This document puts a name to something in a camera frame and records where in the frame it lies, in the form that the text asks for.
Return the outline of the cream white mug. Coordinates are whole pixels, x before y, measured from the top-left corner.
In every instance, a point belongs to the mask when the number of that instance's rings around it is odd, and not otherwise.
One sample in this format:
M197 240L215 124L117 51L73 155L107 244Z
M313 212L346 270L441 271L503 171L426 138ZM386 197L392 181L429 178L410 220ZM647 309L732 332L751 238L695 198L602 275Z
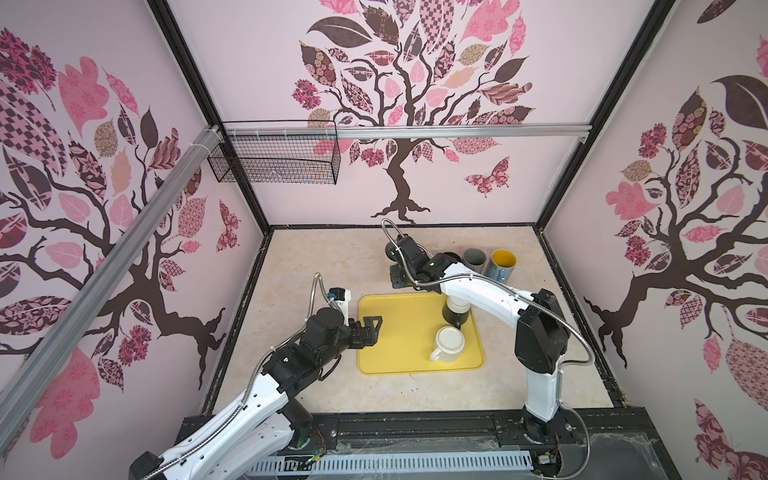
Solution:
M464 335L455 327L442 327L435 335L435 348L429 356L431 362L453 363L465 348Z

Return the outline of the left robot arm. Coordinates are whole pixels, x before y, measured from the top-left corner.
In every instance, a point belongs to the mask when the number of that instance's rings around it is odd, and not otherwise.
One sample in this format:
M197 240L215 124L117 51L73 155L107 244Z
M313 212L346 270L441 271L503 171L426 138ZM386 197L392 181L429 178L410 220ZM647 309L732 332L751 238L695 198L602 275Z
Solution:
M305 443L313 417L298 402L299 394L327 378L343 352L374 346L382 324L380 316L358 322L336 308L319 309L265 354L243 393L161 455L140 455L128 477L237 479L294 439Z

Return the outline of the blue mug yellow inside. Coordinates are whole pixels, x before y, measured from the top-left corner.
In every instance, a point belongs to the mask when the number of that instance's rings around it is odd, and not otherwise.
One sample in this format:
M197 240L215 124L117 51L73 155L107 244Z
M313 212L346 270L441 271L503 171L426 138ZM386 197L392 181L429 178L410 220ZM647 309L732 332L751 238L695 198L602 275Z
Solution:
M517 264L516 256L505 249L495 250L489 257L484 275L505 284Z

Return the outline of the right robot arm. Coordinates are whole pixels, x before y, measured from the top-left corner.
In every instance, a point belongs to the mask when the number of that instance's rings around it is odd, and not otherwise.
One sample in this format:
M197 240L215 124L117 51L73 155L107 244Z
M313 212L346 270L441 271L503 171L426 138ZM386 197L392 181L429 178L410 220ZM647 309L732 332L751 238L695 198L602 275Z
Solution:
M514 330L514 353L526 370L524 435L536 444L552 442L552 422L560 410L560 364L570 339L554 294L546 289L515 291L467 268L453 255L429 255L407 234L391 239L385 252L395 263L393 284L441 293L455 304L493 315Z

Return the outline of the grey mug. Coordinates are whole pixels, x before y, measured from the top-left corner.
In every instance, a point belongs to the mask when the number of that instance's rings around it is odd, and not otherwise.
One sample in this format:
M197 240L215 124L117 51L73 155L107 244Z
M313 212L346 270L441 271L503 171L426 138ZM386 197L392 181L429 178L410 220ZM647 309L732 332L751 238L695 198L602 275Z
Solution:
M467 268L482 274L487 263L487 255L481 249L468 248L463 253L462 261Z

